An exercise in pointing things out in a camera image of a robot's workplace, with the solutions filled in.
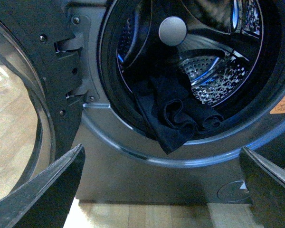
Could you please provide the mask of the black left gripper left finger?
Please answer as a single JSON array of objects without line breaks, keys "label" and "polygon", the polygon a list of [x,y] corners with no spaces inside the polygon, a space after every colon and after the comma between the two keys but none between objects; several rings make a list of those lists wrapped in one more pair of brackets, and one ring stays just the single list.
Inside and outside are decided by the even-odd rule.
[{"label": "black left gripper left finger", "polygon": [[0,228],[62,228],[80,184],[85,149],[79,144],[0,200]]}]

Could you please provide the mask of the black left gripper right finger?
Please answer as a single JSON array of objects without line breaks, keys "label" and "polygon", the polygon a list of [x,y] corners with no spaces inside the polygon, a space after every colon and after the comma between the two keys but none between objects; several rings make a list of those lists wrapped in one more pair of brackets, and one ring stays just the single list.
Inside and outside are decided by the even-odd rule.
[{"label": "black left gripper right finger", "polygon": [[257,220],[265,228],[285,228],[285,169],[248,147],[239,163]]}]

